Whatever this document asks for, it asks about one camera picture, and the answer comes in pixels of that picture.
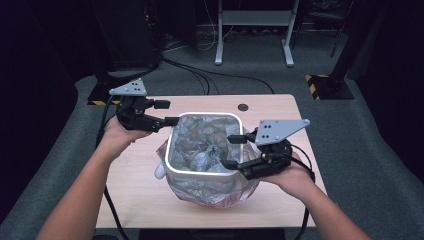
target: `wrist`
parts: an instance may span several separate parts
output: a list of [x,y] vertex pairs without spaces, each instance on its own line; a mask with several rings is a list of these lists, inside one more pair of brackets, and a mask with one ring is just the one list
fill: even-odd
[[324,194],[321,189],[312,182],[312,184],[308,184],[307,187],[303,188],[303,191],[297,197],[305,206],[308,206],[311,201],[315,201],[317,197]]

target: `round hole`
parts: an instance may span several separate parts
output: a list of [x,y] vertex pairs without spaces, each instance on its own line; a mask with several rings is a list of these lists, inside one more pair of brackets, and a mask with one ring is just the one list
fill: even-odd
[[242,112],[246,112],[247,110],[249,110],[249,106],[247,106],[247,104],[242,103],[238,105],[238,109]]

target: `forearm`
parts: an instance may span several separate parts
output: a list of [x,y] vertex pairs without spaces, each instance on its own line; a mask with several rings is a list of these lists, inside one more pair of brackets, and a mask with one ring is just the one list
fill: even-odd
[[318,187],[311,187],[301,201],[308,208],[323,239],[370,239]]
[[50,214],[37,239],[92,239],[110,167],[95,153]]

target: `hand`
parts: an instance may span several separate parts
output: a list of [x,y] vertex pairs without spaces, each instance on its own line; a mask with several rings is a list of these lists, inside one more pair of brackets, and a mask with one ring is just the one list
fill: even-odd
[[[295,152],[292,153],[292,157],[301,160]],[[315,187],[306,169],[294,162],[280,174],[259,178],[259,180],[274,183],[287,194],[300,200],[311,187]]]
[[103,138],[96,152],[100,152],[110,162],[115,160],[135,140],[147,137],[151,132],[139,130],[126,130],[115,116],[109,120],[104,128]]

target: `human arm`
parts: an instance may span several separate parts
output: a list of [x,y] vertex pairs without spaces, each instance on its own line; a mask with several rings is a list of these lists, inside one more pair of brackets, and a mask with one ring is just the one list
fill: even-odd
[[[300,159],[296,153],[293,153],[293,157]],[[306,170],[298,164],[292,163],[282,173],[260,180],[274,183],[299,199],[309,210],[323,239],[371,239],[315,185]]]
[[109,120],[95,152],[44,223],[37,239],[92,239],[110,165],[144,131],[127,131]]

